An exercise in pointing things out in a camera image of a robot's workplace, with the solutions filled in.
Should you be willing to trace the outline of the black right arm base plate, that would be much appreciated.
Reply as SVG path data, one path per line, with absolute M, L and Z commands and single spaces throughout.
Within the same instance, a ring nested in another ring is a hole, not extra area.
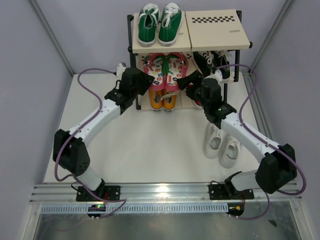
M 231 183 L 211 181 L 208 184 L 210 200 L 253 200 L 255 198 L 252 189 L 236 190 Z

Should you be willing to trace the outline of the white leather sneaker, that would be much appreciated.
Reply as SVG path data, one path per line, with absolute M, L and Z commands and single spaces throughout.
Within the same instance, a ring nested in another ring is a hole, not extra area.
M 214 124 L 208 123 L 203 144 L 203 152 L 208 159 L 215 159 L 219 155 L 223 138 L 223 131 Z
M 226 137 L 225 148 L 219 159 L 220 165 L 226 169 L 232 168 L 240 156 L 241 148 L 242 145 L 240 142 L 228 134 Z

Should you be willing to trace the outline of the pink green sandal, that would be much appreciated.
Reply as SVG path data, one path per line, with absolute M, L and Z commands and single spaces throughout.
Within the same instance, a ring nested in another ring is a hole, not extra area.
M 150 90 L 160 91 L 165 87 L 165 55 L 163 53 L 148 53 L 144 57 L 143 71 L 154 77 Z
M 179 91 L 177 80 L 187 75 L 188 67 L 188 59 L 182 52 L 170 52 L 165 58 L 164 89 L 169 92 Z

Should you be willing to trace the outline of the orange canvas sneaker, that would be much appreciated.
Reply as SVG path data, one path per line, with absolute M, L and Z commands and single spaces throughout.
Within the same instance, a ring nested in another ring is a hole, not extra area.
M 163 108 L 163 90 L 152 90 L 148 91 L 149 93 L 149 101 L 151 108 L 154 111 L 160 111 Z
M 163 107 L 166 111 L 172 111 L 175 108 L 176 97 L 178 94 L 178 91 L 163 90 Z

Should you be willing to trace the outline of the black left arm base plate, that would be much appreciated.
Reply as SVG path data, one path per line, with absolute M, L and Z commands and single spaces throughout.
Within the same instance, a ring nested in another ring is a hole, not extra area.
M 97 190 L 92 193 L 100 199 L 107 201 L 119 201 L 121 195 L 120 185 L 104 185 L 100 186 Z M 83 186 L 79 186 L 76 196 L 77 202 L 94 202 L 98 201 L 97 198 L 92 196 Z

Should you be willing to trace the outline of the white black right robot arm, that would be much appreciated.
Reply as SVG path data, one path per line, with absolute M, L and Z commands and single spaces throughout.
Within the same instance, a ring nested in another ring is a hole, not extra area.
M 187 97 L 200 103 L 210 123 L 239 141 L 259 163 L 256 170 L 241 171 L 225 180 L 224 193 L 228 198 L 235 199 L 249 189 L 273 194 L 297 177 L 293 147 L 279 145 L 242 122 L 236 109 L 222 100 L 217 75 L 203 77 L 196 70 L 176 82 Z

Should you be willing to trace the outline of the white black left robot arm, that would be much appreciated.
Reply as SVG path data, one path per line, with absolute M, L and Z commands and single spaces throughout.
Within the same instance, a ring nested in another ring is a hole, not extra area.
M 115 87 L 104 98 L 98 99 L 96 110 L 71 129 L 59 129 L 54 135 L 52 159 L 55 162 L 55 179 L 64 181 L 58 176 L 59 167 L 67 170 L 94 201 L 104 197 L 105 189 L 103 179 L 90 166 L 88 147 L 97 134 L 122 115 L 137 96 L 144 95 L 154 81 L 154 77 L 147 73 L 122 63 L 117 66 L 115 75 Z

